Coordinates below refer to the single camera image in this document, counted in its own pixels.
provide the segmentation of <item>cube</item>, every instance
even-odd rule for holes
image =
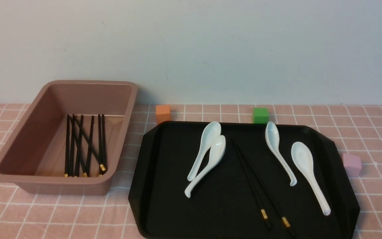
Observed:
[[[160,124],[164,121],[172,120],[170,116],[170,105],[158,105],[156,106],[156,122]]]
[[[253,124],[268,124],[269,112],[266,108],[253,108]]]
[[[342,159],[347,176],[350,178],[357,177],[362,170],[362,162],[360,157],[348,153],[343,153]]]

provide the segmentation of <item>wall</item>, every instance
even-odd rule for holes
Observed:
[[[382,1],[0,0],[0,102],[55,79],[152,103],[382,104]]]

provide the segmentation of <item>chopsticks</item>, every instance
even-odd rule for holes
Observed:
[[[241,166],[242,166],[244,173],[246,175],[247,181],[250,184],[250,187],[252,189],[253,196],[256,199],[256,202],[260,208],[260,212],[261,212],[263,221],[265,222],[267,229],[270,230],[272,228],[272,224],[271,224],[270,219],[268,218],[268,216],[266,214],[265,207],[264,207],[264,205],[266,205],[266,203],[263,202],[263,199],[261,198],[259,187],[256,184],[257,179],[255,178],[255,175],[251,171],[251,168],[248,165],[248,163],[244,162],[243,156],[241,154],[240,149],[238,148],[238,145],[235,143],[235,141],[233,139],[231,139],[231,140],[232,140],[232,144],[235,147],[235,151],[237,152],[238,158],[240,159],[240,163],[241,163]]]
[[[79,128],[79,133],[76,131],[75,125]],[[105,117],[98,115],[98,141],[99,153],[96,152],[92,144],[94,135],[94,116],[91,116],[90,136],[84,130],[84,116],[81,115],[80,121],[75,115],[67,115],[66,120],[66,152],[65,152],[65,177],[79,177],[79,169],[82,168],[83,177],[89,177],[91,171],[91,157],[94,155],[99,165],[99,176],[105,174],[107,165],[106,156],[106,134],[105,134]],[[88,143],[88,153],[86,161],[82,153],[82,138]]]
[[[70,162],[70,115],[67,115],[66,125],[66,159],[64,163],[64,177],[69,176],[69,162]]]
[[[248,170],[244,170],[244,172],[246,173],[246,176],[247,174],[250,172],[250,174],[253,174],[253,177],[256,178],[256,181],[253,181],[253,183],[250,183],[250,180],[249,180],[249,183],[250,185],[251,184],[255,184],[255,182],[258,182],[259,183],[259,186],[261,186],[261,188],[263,189],[263,191],[265,192],[265,194],[267,195],[267,197],[269,198],[269,200],[271,201],[275,211],[278,213],[278,215],[281,217],[281,220],[282,220],[282,223],[284,224],[285,228],[287,229],[288,233],[291,235],[291,237],[295,237],[295,233],[294,233],[294,230],[291,228],[291,225],[290,223],[288,222],[287,218],[285,217],[285,214],[284,212],[282,211],[282,208],[280,205],[278,205],[276,202],[277,200],[274,198],[273,194],[271,192],[268,192],[267,190],[267,187],[265,186],[263,180],[260,178],[260,177],[256,177],[256,173],[253,171],[253,169],[250,167],[250,164],[248,162],[248,160],[246,159],[246,157],[244,156],[244,154],[242,153],[242,151],[240,150],[240,147],[238,146],[238,144],[232,139],[232,142],[233,144],[235,145],[235,150],[237,151],[238,153],[238,157],[240,158],[240,161],[241,163],[242,162],[246,162],[247,163],[247,168],[250,169],[250,171]]]
[[[102,151],[102,141],[103,141],[103,137],[102,137],[102,131],[101,131],[101,115],[98,115],[98,148],[99,148],[99,153],[100,153],[100,156],[103,157],[103,151]],[[103,171],[100,167],[100,169],[98,170],[98,176],[102,176],[103,175]]]
[[[100,149],[100,158],[103,165],[107,165],[106,156],[106,127],[104,115],[98,115],[98,148]],[[99,176],[102,176],[105,172],[100,168]]]
[[[91,129],[89,133],[89,140],[90,140],[90,145],[88,145],[88,153],[86,156],[86,173],[88,175],[91,175],[91,145],[92,145],[92,136],[94,135],[94,115],[91,117]]]
[[[83,135],[83,131],[79,131],[79,136],[77,136],[77,134],[76,134],[76,127],[74,127],[73,120],[71,120],[71,121],[72,121],[72,135],[75,138],[76,147],[77,147],[74,177],[79,177],[79,164],[82,166],[83,176],[84,177],[88,177],[88,175],[86,173],[86,169],[85,169],[83,155],[82,155],[82,135]],[[81,121],[78,124],[78,126],[82,127],[83,123],[84,123],[84,117],[83,117],[83,115],[81,115]]]
[[[76,118],[73,118],[73,119],[74,119],[74,121],[76,121],[76,124],[79,124],[78,119],[76,119]],[[92,154],[94,155],[95,159],[97,160],[98,165],[100,166],[101,170],[102,170],[103,172],[105,172],[105,171],[106,171],[106,168],[105,168],[104,164],[103,164],[102,161],[101,161],[101,157],[100,157],[100,155],[97,153],[97,151],[95,151],[95,149],[94,149],[94,147],[92,146],[91,141],[90,141],[88,135],[86,135],[85,130],[83,129],[83,127],[79,126],[79,132],[82,132],[82,135],[83,135],[83,137],[85,138],[85,141],[88,143],[89,147],[91,148],[91,152],[92,152]]]

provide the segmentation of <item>tray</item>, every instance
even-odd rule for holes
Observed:
[[[250,165],[269,183],[297,238],[350,239],[360,207],[334,142],[310,127],[278,125],[280,151],[297,177],[289,178],[270,153],[265,124],[222,123],[227,146],[222,161],[184,195],[187,175],[206,122],[168,121],[146,133],[129,192],[139,232],[147,238],[291,238],[272,205],[266,206],[274,228],[267,231],[230,138],[240,144]],[[311,150],[314,172],[332,209],[324,216],[309,183],[291,159],[291,145]],[[200,170],[206,165],[208,154]]]
[[[138,87],[131,82],[56,80],[39,92],[0,152],[0,182],[15,183],[29,193],[107,194],[116,172]],[[85,115],[89,135],[91,115],[106,115],[107,172],[91,177],[64,177],[66,117]],[[94,148],[97,145],[94,125]],[[86,155],[88,144],[82,141]]]

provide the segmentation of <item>spoon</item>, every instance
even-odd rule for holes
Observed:
[[[185,189],[185,195],[190,198],[191,191],[194,189],[195,185],[210,171],[212,170],[222,159],[223,154],[225,153],[226,140],[225,136],[219,135],[215,138],[214,143],[211,145],[209,153],[209,162],[206,167],[201,170],[201,172],[195,177],[194,180],[187,186]]]
[[[307,146],[302,142],[295,142],[291,147],[291,157],[293,158],[293,162],[296,167],[300,170],[312,187],[323,214],[325,216],[330,215],[331,208],[329,207],[328,202],[326,201],[313,173],[313,157],[309,148],[307,148]]]
[[[217,121],[211,122],[204,128],[203,133],[201,135],[200,149],[198,150],[197,158],[194,161],[194,165],[192,165],[190,173],[188,174],[188,181],[191,182],[196,177],[201,162],[203,162],[204,156],[212,146],[214,140],[220,135],[220,132],[221,127],[219,122]]]
[[[266,144],[268,145],[269,149],[272,151],[273,155],[281,163],[282,167],[285,169],[285,172],[287,172],[288,177],[290,177],[290,186],[296,185],[297,184],[296,176],[294,175],[293,171],[288,166],[287,162],[285,162],[284,158],[282,157],[281,153],[279,152],[278,128],[271,121],[268,122],[268,124],[266,125],[265,139],[266,139]]]

